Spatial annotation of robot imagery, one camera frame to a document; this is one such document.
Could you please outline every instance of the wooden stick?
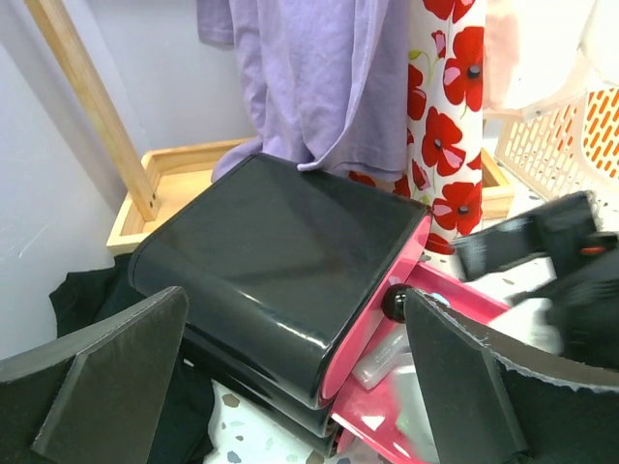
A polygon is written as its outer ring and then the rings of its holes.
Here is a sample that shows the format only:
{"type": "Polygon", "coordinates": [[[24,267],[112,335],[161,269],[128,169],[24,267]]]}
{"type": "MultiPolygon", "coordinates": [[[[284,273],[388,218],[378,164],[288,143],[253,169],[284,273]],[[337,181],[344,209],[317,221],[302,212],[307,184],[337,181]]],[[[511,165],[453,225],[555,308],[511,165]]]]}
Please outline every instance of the wooden stick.
{"type": "Polygon", "coordinates": [[[160,206],[155,190],[148,182],[139,156],[64,2],[25,0],[25,3],[109,152],[138,211],[144,220],[155,219],[160,206]]]}

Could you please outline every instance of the pink drawer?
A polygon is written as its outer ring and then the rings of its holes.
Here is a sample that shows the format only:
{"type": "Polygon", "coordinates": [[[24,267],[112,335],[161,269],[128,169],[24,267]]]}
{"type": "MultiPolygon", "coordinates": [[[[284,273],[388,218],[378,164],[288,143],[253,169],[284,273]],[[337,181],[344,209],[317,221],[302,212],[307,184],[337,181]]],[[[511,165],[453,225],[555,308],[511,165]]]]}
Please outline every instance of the pink drawer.
{"type": "MultiPolygon", "coordinates": [[[[505,304],[423,263],[414,267],[406,283],[429,293],[441,294],[454,309],[484,324],[508,309],[505,304]]],[[[395,323],[383,320],[371,337],[366,352],[382,340],[394,326],[395,323]]],[[[339,392],[332,413],[334,421],[345,428],[339,439],[339,450],[343,451],[356,436],[395,464],[423,462],[416,458],[414,450],[396,428],[398,414],[399,410],[388,379],[371,391],[366,391],[352,376],[349,376],[339,392]]]]}

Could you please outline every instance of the red poppy fabric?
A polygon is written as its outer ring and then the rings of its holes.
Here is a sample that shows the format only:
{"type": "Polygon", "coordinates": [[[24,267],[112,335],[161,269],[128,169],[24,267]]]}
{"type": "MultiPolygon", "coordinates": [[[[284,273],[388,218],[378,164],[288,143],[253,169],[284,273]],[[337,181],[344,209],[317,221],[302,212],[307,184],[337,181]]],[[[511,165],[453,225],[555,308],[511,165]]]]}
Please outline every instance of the red poppy fabric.
{"type": "Polygon", "coordinates": [[[453,254],[450,241],[482,220],[482,97],[486,2],[411,1],[408,73],[408,167],[376,183],[430,206],[427,249],[453,254]]]}
{"type": "Polygon", "coordinates": [[[454,248],[443,237],[430,233],[427,237],[426,249],[440,254],[454,254],[454,248]]]}
{"type": "Polygon", "coordinates": [[[432,38],[436,45],[436,56],[438,58],[445,58],[445,51],[447,50],[445,33],[443,31],[432,32],[432,38]]]}
{"type": "Polygon", "coordinates": [[[452,104],[466,101],[473,111],[482,108],[484,83],[484,28],[470,26],[454,38],[454,58],[449,58],[443,74],[445,96],[452,104]]]}
{"type": "Polygon", "coordinates": [[[360,184],[365,184],[370,187],[376,187],[376,183],[372,180],[372,178],[370,176],[366,176],[365,174],[351,171],[348,173],[348,178],[360,184]]]}
{"type": "Polygon", "coordinates": [[[470,234],[482,219],[482,186],[454,182],[443,187],[443,196],[432,203],[434,220],[459,235],[470,234]]]}
{"type": "Polygon", "coordinates": [[[408,65],[408,117],[420,121],[426,112],[427,96],[420,86],[424,75],[413,65],[408,65]]]}
{"type": "Polygon", "coordinates": [[[394,184],[394,193],[399,196],[410,198],[410,186],[408,185],[408,177],[406,174],[394,184]]]}
{"type": "Polygon", "coordinates": [[[471,169],[481,169],[482,168],[482,154],[480,153],[471,162],[466,163],[466,165],[470,167],[471,169]]]}
{"type": "Polygon", "coordinates": [[[466,158],[466,152],[456,145],[462,140],[462,131],[446,114],[433,106],[426,118],[426,135],[422,142],[422,156],[428,167],[436,166],[439,176],[456,174],[466,158]]]}
{"type": "Polygon", "coordinates": [[[425,190],[431,187],[426,171],[413,160],[413,182],[418,190],[425,190]]]}

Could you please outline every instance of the wooden box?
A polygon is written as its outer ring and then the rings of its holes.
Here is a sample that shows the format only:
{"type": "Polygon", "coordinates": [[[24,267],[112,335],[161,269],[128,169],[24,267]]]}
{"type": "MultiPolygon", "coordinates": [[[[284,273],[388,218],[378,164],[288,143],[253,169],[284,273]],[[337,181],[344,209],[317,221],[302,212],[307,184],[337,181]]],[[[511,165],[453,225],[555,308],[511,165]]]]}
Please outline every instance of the wooden box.
{"type": "MultiPolygon", "coordinates": [[[[148,234],[211,186],[215,163],[243,140],[204,143],[146,153],[142,165],[160,201],[157,218],[145,221],[128,194],[107,240],[114,255],[130,253],[148,234]]],[[[505,218],[514,189],[492,157],[482,151],[484,218],[505,218]]]]}

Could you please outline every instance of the white wall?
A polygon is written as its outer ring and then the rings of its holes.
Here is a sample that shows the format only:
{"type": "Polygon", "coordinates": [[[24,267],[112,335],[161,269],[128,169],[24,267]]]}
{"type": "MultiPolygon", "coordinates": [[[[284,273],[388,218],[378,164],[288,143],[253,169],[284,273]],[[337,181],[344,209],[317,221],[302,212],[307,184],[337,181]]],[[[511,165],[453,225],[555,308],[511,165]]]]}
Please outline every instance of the white wall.
{"type": "Polygon", "coordinates": [[[82,1],[154,148],[252,135],[234,53],[199,41],[195,0],[82,1]]]}
{"type": "MultiPolygon", "coordinates": [[[[250,136],[234,54],[194,0],[64,0],[138,153],[250,136]]],[[[51,340],[48,294],[109,266],[124,187],[21,0],[0,1],[0,359],[51,340]]]]}
{"type": "Polygon", "coordinates": [[[111,263],[123,196],[17,3],[0,2],[0,359],[53,339],[47,296],[66,272],[111,263]]]}

